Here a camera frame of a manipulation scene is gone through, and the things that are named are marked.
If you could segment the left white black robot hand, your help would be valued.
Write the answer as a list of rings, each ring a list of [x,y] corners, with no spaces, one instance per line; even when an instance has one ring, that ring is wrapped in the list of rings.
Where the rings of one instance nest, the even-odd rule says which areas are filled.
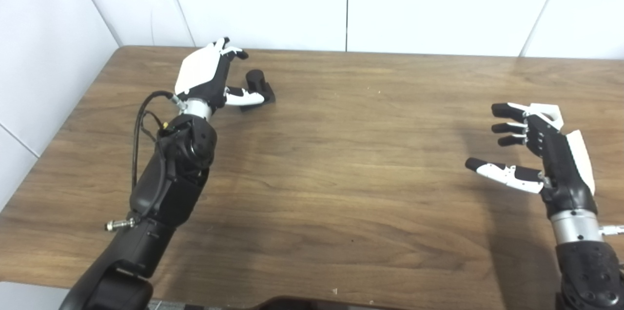
[[[261,91],[262,83],[247,89],[228,87],[227,78],[234,59],[247,59],[248,53],[228,46],[229,38],[220,38],[185,57],[174,86],[176,101],[183,113],[215,113],[225,106],[249,107],[272,100],[271,93]]]

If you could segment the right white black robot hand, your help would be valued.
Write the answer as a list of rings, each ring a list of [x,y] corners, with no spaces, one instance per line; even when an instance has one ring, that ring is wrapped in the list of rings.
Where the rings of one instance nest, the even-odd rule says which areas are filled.
[[[506,120],[491,128],[502,134],[498,145],[527,147],[541,159],[543,168],[508,166],[476,157],[466,160],[466,168],[516,190],[540,195],[548,217],[572,210],[597,214],[593,170],[582,133],[562,133],[559,106],[495,103],[491,110],[493,116]]]

